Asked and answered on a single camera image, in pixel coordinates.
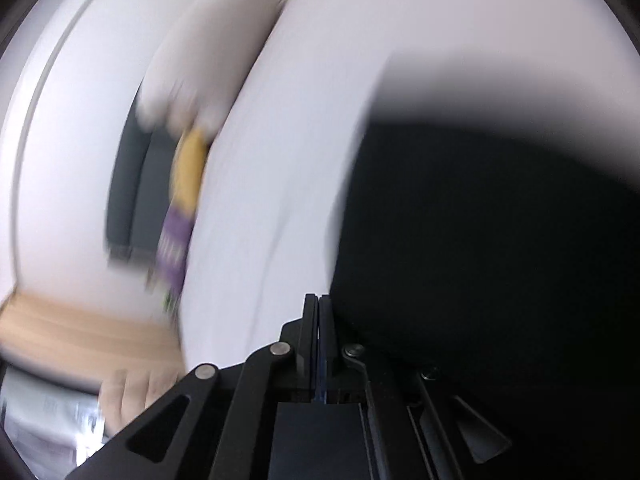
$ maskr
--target white glove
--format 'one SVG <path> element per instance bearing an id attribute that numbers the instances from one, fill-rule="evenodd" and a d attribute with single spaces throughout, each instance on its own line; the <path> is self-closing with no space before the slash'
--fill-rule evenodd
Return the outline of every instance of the white glove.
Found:
<path id="1" fill-rule="evenodd" d="M 117 370 L 102 383 L 98 403 L 111 436 L 167 393 L 181 378 L 179 370 Z"/>
<path id="2" fill-rule="evenodd" d="M 167 34 L 138 95 L 138 121 L 217 135 L 276 19 L 276 0 L 197 0 Z"/>

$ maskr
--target white surface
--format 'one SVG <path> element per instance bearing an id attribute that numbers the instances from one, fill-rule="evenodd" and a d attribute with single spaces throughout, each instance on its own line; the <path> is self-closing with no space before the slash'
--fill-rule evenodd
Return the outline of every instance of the white surface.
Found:
<path id="1" fill-rule="evenodd" d="M 601 0 L 289 0 L 210 152 L 181 305 L 188 368 L 244 360 L 327 292 L 350 147 L 395 52 L 517 59 L 603 107 L 640 102 L 638 54 Z"/>
<path id="2" fill-rule="evenodd" d="M 193 125 L 211 142 L 276 19 L 277 0 L 197 0 L 156 50 L 138 94 L 140 125 Z"/>
<path id="3" fill-rule="evenodd" d="M 165 321 L 142 273 L 109 267 L 104 221 L 122 127 L 162 38 L 193 0 L 93 0 L 46 79 L 17 205 L 25 292 L 114 317 Z"/>
<path id="4" fill-rule="evenodd" d="M 0 303 L 13 290 L 15 189 L 33 107 L 62 43 L 90 0 L 39 0 L 0 59 Z"/>
<path id="5" fill-rule="evenodd" d="M 0 405 L 6 410 L 7 436 L 37 478 L 64 478 L 102 447 L 104 417 L 96 396 L 8 367 Z"/>

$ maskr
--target screw head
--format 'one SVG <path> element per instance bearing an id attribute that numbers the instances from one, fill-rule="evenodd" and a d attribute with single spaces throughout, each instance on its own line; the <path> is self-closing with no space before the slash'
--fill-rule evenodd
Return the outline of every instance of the screw head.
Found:
<path id="1" fill-rule="evenodd" d="M 214 365 L 200 365 L 196 368 L 196 377 L 202 380 L 210 379 L 216 374 Z"/>
<path id="2" fill-rule="evenodd" d="M 364 354 L 364 346 L 358 343 L 345 345 L 342 350 L 347 357 L 357 358 Z"/>
<path id="3" fill-rule="evenodd" d="M 269 350 L 273 355 L 286 355 L 291 352 L 291 345 L 284 341 L 278 341 L 277 343 L 272 344 Z"/>
<path id="4" fill-rule="evenodd" d="M 437 366 L 432 366 L 431 368 L 420 372 L 420 377 L 425 381 L 436 381 L 440 378 L 440 369 Z"/>

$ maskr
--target white wall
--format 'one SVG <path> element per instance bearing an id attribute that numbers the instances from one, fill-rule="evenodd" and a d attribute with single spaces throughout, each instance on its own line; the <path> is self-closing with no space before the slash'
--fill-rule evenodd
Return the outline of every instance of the white wall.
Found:
<path id="1" fill-rule="evenodd" d="M 108 266 L 104 221 L 130 104 L 155 49 L 193 0 L 93 0 L 42 89 L 17 204 L 25 292 L 111 316 L 164 320 L 145 277 Z"/>
<path id="2" fill-rule="evenodd" d="M 0 303 L 16 283 L 14 199 L 30 110 L 50 63 L 87 1 L 37 1 L 0 59 Z"/>

